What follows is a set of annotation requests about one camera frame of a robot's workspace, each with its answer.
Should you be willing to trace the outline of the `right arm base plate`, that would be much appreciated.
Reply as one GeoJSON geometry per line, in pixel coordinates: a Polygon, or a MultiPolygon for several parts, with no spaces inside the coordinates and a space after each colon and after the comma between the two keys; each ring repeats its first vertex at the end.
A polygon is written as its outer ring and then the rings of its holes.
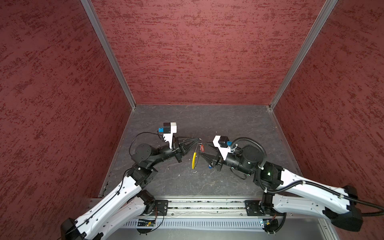
{"type": "Polygon", "coordinates": [[[245,200],[245,209],[248,217],[264,216],[260,200],[245,200]]]}

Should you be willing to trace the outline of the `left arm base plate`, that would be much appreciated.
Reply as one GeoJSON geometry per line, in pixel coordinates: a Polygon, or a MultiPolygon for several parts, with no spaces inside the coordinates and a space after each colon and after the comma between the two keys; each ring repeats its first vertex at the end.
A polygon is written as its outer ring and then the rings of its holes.
{"type": "Polygon", "coordinates": [[[160,212],[160,216],[167,215],[169,201],[168,200],[155,200],[154,207],[150,216],[155,216],[157,212],[160,212]]]}

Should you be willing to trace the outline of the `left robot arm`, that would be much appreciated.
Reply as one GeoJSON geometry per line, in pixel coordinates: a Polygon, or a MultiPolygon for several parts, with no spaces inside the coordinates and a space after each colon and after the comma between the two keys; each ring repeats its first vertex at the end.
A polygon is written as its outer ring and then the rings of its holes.
{"type": "Polygon", "coordinates": [[[158,171],[155,165],[171,158],[182,161],[199,138],[173,137],[171,144],[154,148],[140,144],[132,155],[134,165],[124,172],[121,182],[98,204],[77,219],[61,224],[62,240],[106,240],[127,221],[155,212],[155,198],[145,187],[158,171]]]}

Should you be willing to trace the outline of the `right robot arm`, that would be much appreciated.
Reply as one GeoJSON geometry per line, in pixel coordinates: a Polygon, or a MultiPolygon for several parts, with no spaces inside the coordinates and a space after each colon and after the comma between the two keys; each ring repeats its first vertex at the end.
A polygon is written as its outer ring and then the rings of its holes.
{"type": "Polygon", "coordinates": [[[289,170],[267,162],[262,147],[247,145],[243,148],[217,146],[216,154],[201,153],[210,168],[218,171],[226,166],[253,176],[253,182],[263,189],[258,206],[247,204],[252,214],[264,216],[289,213],[328,219],[339,229],[358,232],[363,225],[363,213],[357,208],[358,196],[355,188],[331,187],[300,177],[289,170]]]}

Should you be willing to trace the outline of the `large perforated keyring yellow segment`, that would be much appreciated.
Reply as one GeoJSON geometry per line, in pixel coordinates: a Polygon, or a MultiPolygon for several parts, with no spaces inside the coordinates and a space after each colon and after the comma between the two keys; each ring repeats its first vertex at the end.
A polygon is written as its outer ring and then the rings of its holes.
{"type": "Polygon", "coordinates": [[[200,153],[201,153],[201,150],[202,150],[202,143],[198,143],[196,148],[195,148],[195,151],[194,151],[194,154],[193,154],[193,158],[192,158],[192,169],[195,170],[196,167],[197,167],[197,164],[199,162],[199,157],[200,157],[200,153]]]}

